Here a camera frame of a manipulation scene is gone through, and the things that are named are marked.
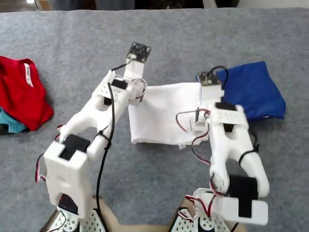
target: folded cloth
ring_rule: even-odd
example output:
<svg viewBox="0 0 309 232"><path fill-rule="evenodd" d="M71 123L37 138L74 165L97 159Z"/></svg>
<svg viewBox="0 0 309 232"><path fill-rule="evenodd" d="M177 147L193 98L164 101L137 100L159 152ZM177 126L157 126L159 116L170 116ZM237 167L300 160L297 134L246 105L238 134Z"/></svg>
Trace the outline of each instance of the folded cloth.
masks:
<svg viewBox="0 0 309 232"><path fill-rule="evenodd" d="M8 125L7 132L9 133L20 133L26 129L26 126L24 124L9 116L1 107L0 107L0 124Z"/></svg>
<svg viewBox="0 0 309 232"><path fill-rule="evenodd" d="M228 69L228 73L224 101L242 105L249 121L284 118L285 100L271 80L264 61L236 66ZM225 81L224 70L218 71L217 75Z"/></svg>
<svg viewBox="0 0 309 232"><path fill-rule="evenodd" d="M140 105L128 107L132 143L191 144L196 135L184 132L177 125L175 116L197 109L199 93L199 83L147 87ZM183 126L189 124L190 116L182 114Z"/></svg>
<svg viewBox="0 0 309 232"><path fill-rule="evenodd" d="M0 106L6 113L34 131L54 114L45 95L32 60L0 57Z"/></svg>

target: clothing label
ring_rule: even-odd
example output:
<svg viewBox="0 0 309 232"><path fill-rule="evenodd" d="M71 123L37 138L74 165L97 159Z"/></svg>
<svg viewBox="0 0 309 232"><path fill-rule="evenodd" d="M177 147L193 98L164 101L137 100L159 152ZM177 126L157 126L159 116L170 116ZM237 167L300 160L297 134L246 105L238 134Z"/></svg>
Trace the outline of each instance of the clothing label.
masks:
<svg viewBox="0 0 309 232"><path fill-rule="evenodd" d="M26 70L26 81L28 83L28 85L30 85L31 87L33 87L33 83L31 81L31 73L30 73L30 66L28 64L25 64L25 70Z"/></svg>

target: teal cloth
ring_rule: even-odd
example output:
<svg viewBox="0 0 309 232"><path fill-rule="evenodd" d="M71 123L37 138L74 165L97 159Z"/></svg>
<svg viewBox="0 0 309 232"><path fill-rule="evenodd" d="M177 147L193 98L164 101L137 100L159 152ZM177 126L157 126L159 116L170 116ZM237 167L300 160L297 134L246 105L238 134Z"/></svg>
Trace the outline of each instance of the teal cloth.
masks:
<svg viewBox="0 0 309 232"><path fill-rule="evenodd" d="M8 125L9 133L20 133L24 129L26 129L26 126L24 124L9 116L1 107L0 107L0 124Z"/></svg>

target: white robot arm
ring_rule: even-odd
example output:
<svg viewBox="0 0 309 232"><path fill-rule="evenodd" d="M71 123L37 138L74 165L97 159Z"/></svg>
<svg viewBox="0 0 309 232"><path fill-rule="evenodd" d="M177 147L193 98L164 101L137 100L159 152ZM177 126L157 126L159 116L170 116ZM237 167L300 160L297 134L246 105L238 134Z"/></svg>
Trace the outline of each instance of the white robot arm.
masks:
<svg viewBox="0 0 309 232"><path fill-rule="evenodd" d="M217 97L216 100L205 100L209 89ZM205 131L208 127L212 151L210 186L215 187L215 191L199 188L193 196L209 206L216 195L211 212L224 220L265 225L268 222L268 205L258 198L269 193L267 175L257 154L258 149L250 140L249 124L243 108L220 102L222 94L220 85L201 87L200 108L208 109L210 115L206 119L203 114L198 114L193 128ZM228 159L237 161L248 176L228 175L225 165ZM205 216L202 205L197 203L196 207L201 217Z"/></svg>
<svg viewBox="0 0 309 232"><path fill-rule="evenodd" d="M90 162L97 161L108 145L112 129L112 90L114 120L129 104L138 105L146 91L142 79L144 64L150 47L133 43L126 59L124 77L109 70L92 93L91 99L60 129L59 141L54 140L44 153L47 169L46 183L50 201L66 217L75 221L92 211L92 190L88 177ZM93 127L97 135L90 142L78 134Z"/></svg>

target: black wire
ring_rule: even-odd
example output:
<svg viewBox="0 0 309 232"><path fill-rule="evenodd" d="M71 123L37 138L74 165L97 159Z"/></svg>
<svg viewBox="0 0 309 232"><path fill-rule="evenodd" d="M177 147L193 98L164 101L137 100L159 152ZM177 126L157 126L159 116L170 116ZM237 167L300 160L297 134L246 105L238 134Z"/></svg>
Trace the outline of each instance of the black wire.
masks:
<svg viewBox="0 0 309 232"><path fill-rule="evenodd" d="M108 139L108 142L107 142L107 145L106 145L106 148L105 148L105 152L104 152L103 159L102 159L102 162L101 162L100 171L98 173L97 190L96 190L96 202L97 202L97 208L98 208L98 216L100 217L100 219L102 221L103 221L103 215L102 215L102 212L101 212L100 202L99 202L99 189L100 189L100 182L101 182L101 176L102 176L102 172L103 172L103 168L104 168L105 159L106 159L108 150L112 146L112 137L113 137L114 130L115 130L115 103L114 103L114 96L112 94L111 84L108 83L107 85L108 85L108 89L109 89L110 94L111 94L111 101L112 101L112 129L111 129L111 134L110 134L110 137Z"/></svg>
<svg viewBox="0 0 309 232"><path fill-rule="evenodd" d="M36 1L34 1L34 3L35 3L35 6L37 7L37 10L38 10L38 9L39 9L39 7L38 7L38 5L37 5Z"/></svg>
<svg viewBox="0 0 309 232"><path fill-rule="evenodd" d="M226 78L225 78L225 80L224 80L224 82L223 82L223 84L221 86L222 90L224 90L225 89L225 85L226 85L227 80L228 80L228 70L227 70L226 67L224 67L222 65L215 66L215 67L213 67L212 69L210 69L208 71L207 76L209 76L211 73L213 73L213 71L215 71L216 69L224 69L225 70Z"/></svg>
<svg viewBox="0 0 309 232"><path fill-rule="evenodd" d="M239 223L237 222L237 223L233 226L233 228L231 229L231 232L234 232L234 231L236 230L236 228L237 228L238 225L239 225Z"/></svg>
<svg viewBox="0 0 309 232"><path fill-rule="evenodd" d="M66 223L67 218L66 218L65 214L64 214L62 211L60 211L60 212L62 213L62 215L63 215L63 217L64 217L64 222L62 223L62 225L61 225L61 226L59 226L59 227L57 227L57 228L55 228L55 229L52 229L51 231L48 231L48 232L54 232L54 231L57 231L57 230L59 230L61 227L63 227L63 226L64 226L64 224Z"/></svg>
<svg viewBox="0 0 309 232"><path fill-rule="evenodd" d="M245 157L245 155L248 155L248 154L250 154L250 153L252 153L252 152L259 152L259 146L260 146L260 145L258 144L258 138L257 138L257 135L256 135L256 133L254 132L254 130L253 130L253 128L252 128L251 125L249 125L249 133L254 137L253 149L250 150L250 151L244 152L244 153L240 156L240 158L239 158L239 160L238 160L238 164L239 164L239 165L241 165L241 162L242 162L243 158Z"/></svg>
<svg viewBox="0 0 309 232"><path fill-rule="evenodd" d="M131 63L131 61L132 61L132 60L130 60L128 63L122 64L122 65L120 65L120 66L118 66L118 67L116 67L116 68L113 68L112 71L115 71L115 70L118 70L118 69L120 69L120 68L122 68L122 67L125 67L126 65L128 65L129 63Z"/></svg>

